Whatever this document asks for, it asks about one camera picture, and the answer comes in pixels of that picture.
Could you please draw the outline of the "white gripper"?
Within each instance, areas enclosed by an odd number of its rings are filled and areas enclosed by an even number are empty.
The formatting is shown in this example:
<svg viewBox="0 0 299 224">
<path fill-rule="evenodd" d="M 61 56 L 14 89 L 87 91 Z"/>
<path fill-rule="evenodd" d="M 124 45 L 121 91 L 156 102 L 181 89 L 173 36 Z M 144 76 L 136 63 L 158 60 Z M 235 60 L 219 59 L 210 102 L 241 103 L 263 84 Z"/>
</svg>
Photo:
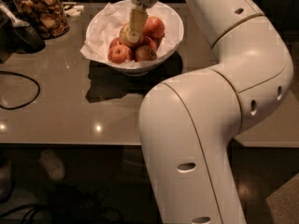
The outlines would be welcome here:
<svg viewBox="0 0 299 224">
<path fill-rule="evenodd" d="M 148 19 L 145 8 L 153 7 L 159 0 L 131 0 L 135 5 L 130 11 L 128 40 L 136 43 L 143 33 L 144 26 Z"/>
</svg>

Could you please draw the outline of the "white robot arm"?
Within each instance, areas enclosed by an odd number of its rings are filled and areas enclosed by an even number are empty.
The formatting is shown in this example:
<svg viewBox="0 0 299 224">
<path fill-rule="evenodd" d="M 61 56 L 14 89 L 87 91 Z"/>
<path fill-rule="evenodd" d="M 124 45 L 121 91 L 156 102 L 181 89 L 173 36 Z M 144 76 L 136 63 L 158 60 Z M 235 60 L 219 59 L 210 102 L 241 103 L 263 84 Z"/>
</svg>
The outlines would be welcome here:
<svg viewBox="0 0 299 224">
<path fill-rule="evenodd" d="M 144 160 L 164 224 L 246 224 L 228 143 L 273 113 L 293 76 L 252 0 L 185 0 L 217 64 L 162 81 L 140 107 Z"/>
</svg>

